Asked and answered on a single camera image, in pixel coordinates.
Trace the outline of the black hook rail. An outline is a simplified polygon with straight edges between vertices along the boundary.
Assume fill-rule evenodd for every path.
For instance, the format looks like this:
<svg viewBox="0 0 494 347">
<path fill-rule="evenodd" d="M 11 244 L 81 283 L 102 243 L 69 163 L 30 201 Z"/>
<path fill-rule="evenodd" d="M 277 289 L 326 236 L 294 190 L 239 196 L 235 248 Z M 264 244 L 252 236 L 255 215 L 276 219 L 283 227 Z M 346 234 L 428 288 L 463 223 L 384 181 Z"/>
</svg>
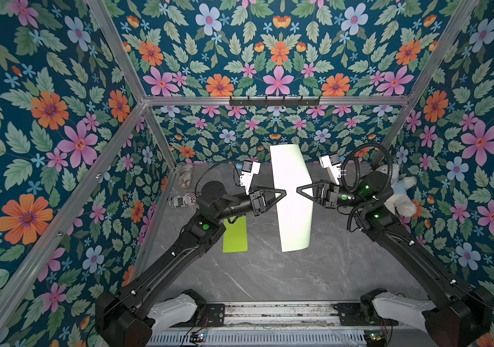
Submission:
<svg viewBox="0 0 494 347">
<path fill-rule="evenodd" d="M 268 106 L 284 106 L 289 108 L 297 108 L 301 106 L 318 106 L 321 102 L 319 97 L 235 97 L 228 100 L 230 106 L 248 106 L 248 107 L 268 107 Z"/>
</svg>

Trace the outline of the white teddy bear blue shirt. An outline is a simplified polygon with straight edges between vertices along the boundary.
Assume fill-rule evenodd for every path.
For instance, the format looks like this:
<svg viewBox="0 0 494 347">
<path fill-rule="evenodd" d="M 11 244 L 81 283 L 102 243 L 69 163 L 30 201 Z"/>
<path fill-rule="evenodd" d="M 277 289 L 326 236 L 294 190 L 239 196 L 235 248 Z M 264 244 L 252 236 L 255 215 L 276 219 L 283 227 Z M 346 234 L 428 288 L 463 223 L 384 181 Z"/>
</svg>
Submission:
<svg viewBox="0 0 494 347">
<path fill-rule="evenodd" d="M 399 177 L 400 165 L 393 165 L 391 177 L 391 188 L 393 195 L 385 202 L 386 208 L 401 217 L 412 217 L 417 212 L 417 206 L 407 195 L 407 191 L 414 187 L 417 179 L 414 176 L 407 176 L 404 179 Z"/>
</svg>

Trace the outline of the right small circuit board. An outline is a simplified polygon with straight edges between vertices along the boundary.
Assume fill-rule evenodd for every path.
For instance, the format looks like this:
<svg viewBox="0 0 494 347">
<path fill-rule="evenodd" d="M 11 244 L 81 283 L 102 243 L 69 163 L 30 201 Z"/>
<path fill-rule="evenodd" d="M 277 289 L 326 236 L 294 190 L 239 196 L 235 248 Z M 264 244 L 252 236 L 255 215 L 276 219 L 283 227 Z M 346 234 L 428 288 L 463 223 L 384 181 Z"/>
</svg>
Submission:
<svg viewBox="0 0 494 347">
<path fill-rule="evenodd" d="M 387 337 L 377 331 L 364 331 L 364 339 L 367 347 L 385 347 L 388 344 Z"/>
</svg>

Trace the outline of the pale green paper sheet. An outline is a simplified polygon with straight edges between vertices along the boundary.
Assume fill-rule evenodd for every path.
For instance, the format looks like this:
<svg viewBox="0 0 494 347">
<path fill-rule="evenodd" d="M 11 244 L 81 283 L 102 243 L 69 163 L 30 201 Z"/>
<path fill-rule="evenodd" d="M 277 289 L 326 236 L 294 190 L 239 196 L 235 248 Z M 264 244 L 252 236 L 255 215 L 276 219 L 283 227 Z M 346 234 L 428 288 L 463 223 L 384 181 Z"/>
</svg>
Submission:
<svg viewBox="0 0 494 347">
<path fill-rule="evenodd" d="M 312 183 L 306 162 L 298 145 L 270 147 L 275 189 L 286 192 L 276 205 L 283 252 L 304 250 L 310 245 L 313 202 L 297 193 L 297 188 Z"/>
</svg>

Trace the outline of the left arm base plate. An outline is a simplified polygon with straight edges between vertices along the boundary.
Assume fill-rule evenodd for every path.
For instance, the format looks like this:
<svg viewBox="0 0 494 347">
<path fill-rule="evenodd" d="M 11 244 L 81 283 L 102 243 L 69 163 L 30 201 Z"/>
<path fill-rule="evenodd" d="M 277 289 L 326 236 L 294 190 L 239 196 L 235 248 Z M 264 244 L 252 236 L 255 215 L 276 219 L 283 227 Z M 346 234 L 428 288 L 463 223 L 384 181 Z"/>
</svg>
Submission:
<svg viewBox="0 0 494 347">
<path fill-rule="evenodd" d="M 189 321 L 178 323 L 175 328 L 190 328 L 194 323 L 197 323 L 198 327 L 200 327 L 204 324 L 206 318 L 208 318 L 207 327 L 222 327 L 225 323 L 225 311 L 225 304 L 206 304 L 198 308 Z"/>
</svg>

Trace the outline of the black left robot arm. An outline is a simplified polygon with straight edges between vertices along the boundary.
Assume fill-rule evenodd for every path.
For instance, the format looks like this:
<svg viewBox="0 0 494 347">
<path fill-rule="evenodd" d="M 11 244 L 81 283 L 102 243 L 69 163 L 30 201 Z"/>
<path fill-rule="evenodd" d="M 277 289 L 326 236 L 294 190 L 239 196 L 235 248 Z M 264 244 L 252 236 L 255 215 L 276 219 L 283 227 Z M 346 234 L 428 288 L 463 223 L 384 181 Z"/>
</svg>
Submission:
<svg viewBox="0 0 494 347">
<path fill-rule="evenodd" d="M 174 244 L 143 273 L 116 294 L 103 292 L 95 303 L 96 331 L 109 346 L 145 346 L 159 321 L 148 313 L 161 294 L 194 261 L 223 236 L 225 220 L 249 213 L 258 216 L 272 209 L 287 192 L 258 188 L 247 194 L 227 193 L 223 183 L 205 184 L 197 197 L 198 208 Z"/>
</svg>

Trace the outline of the left small circuit board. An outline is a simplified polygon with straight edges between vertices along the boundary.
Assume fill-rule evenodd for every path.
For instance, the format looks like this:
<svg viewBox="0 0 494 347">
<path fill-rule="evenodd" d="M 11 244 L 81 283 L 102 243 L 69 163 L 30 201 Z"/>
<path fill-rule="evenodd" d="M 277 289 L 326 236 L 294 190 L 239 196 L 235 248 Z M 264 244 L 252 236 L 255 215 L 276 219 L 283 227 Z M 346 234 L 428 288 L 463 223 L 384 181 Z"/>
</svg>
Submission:
<svg viewBox="0 0 494 347">
<path fill-rule="evenodd" d="M 193 332 L 189 335 L 189 344 L 203 344 L 206 342 L 207 334 L 205 332 Z"/>
</svg>

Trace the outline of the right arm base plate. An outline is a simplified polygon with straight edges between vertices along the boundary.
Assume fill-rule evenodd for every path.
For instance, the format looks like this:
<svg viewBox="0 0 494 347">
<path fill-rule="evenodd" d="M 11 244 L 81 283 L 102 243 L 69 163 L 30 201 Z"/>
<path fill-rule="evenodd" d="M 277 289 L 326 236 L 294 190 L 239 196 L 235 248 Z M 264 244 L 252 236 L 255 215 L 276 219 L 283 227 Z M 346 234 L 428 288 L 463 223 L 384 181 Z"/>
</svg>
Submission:
<svg viewBox="0 0 494 347">
<path fill-rule="evenodd" d="M 397 327 L 399 322 L 380 318 L 374 311 L 368 312 L 360 302 L 337 302 L 333 304 L 342 326 Z"/>
</svg>

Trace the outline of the bright lime green paper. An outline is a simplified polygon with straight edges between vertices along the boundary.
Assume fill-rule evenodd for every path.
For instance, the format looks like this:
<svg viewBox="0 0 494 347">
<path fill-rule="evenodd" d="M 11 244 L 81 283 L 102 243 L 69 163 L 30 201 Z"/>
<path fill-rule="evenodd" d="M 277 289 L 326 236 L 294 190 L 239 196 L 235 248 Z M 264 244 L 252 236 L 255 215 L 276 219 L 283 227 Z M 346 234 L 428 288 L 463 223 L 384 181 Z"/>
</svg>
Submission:
<svg viewBox="0 0 494 347">
<path fill-rule="evenodd" d="M 239 253 L 248 251 L 247 219 L 240 217 L 231 224 L 228 220 L 224 222 L 226 231 L 223 235 L 223 253 Z"/>
</svg>

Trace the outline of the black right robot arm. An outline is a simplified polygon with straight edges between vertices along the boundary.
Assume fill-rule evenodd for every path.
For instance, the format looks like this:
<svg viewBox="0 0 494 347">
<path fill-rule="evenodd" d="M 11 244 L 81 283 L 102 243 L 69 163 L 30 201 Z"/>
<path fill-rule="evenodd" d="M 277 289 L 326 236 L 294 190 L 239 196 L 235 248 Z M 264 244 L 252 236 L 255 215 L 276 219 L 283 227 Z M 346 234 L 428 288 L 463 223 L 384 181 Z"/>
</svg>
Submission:
<svg viewBox="0 0 494 347">
<path fill-rule="evenodd" d="M 468 346 L 487 334 L 494 297 L 488 289 L 472 288 L 433 257 L 391 212 L 391 177 L 374 171 L 349 190 L 319 181 L 297 193 L 330 209 L 349 207 L 348 224 L 356 224 L 371 241 L 389 252 L 425 289 L 426 300 L 374 289 L 361 296 L 360 316 L 369 323 L 393 320 L 426 332 L 438 346 Z"/>
</svg>

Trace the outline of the small circuit board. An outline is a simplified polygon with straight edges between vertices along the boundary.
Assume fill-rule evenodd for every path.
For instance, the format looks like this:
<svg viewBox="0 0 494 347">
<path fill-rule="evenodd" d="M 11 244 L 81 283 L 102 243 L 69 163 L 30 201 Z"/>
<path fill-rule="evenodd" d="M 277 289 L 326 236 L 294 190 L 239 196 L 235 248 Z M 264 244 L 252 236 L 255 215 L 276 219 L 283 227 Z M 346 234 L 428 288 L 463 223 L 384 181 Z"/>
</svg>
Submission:
<svg viewBox="0 0 494 347">
<path fill-rule="evenodd" d="M 193 332 L 189 335 L 189 344 L 203 344 L 206 342 L 207 334 L 205 332 Z"/>
<path fill-rule="evenodd" d="M 385 347 L 388 344 L 387 337 L 377 331 L 364 331 L 364 339 L 367 347 Z"/>
</svg>

